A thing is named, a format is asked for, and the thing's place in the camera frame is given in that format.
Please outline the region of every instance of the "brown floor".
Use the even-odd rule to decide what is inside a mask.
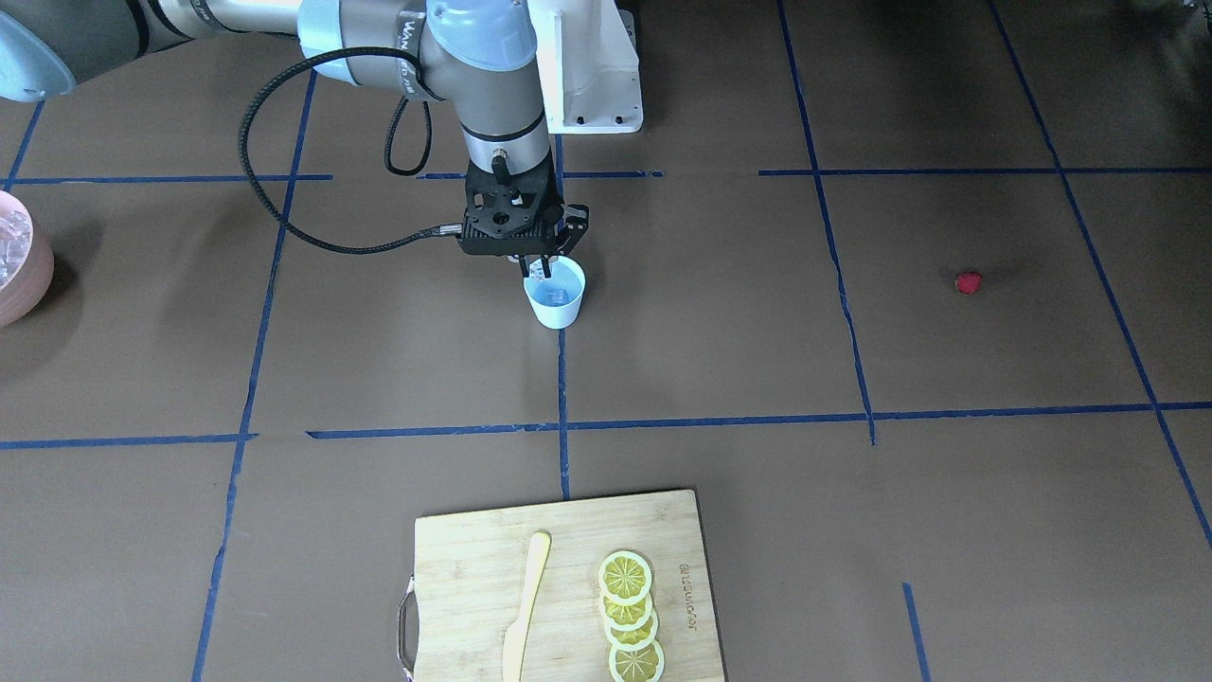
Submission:
[[[288,41],[0,104],[58,265],[0,331],[2,677],[398,680],[416,517],[692,487],[730,680],[1212,680],[1202,17],[787,5],[641,6],[644,131],[559,143],[564,333],[452,242],[275,242],[228,176]],[[305,92],[252,145],[301,227],[458,219],[391,94]]]

